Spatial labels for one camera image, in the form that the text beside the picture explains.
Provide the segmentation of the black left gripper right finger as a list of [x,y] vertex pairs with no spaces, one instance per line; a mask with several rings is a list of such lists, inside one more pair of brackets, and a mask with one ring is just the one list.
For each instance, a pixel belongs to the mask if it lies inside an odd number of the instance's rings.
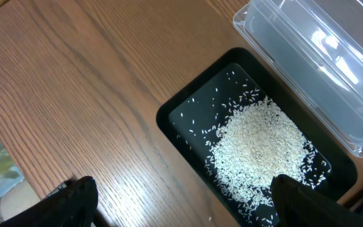
[[281,227],[363,227],[363,216],[281,174],[273,178],[272,200]]

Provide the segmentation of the pile of rice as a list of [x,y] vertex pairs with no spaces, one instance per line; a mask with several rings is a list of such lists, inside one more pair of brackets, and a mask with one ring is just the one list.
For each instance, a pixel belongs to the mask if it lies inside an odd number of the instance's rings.
[[305,185],[306,138],[271,99],[235,110],[216,134],[219,140],[210,149],[216,178],[235,200],[274,208],[273,178],[285,174]]

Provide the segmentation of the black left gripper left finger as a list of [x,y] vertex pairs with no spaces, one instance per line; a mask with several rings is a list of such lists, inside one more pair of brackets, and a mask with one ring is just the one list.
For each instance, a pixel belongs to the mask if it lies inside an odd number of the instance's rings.
[[0,223],[0,227],[91,227],[97,205],[93,177],[70,179],[34,206]]

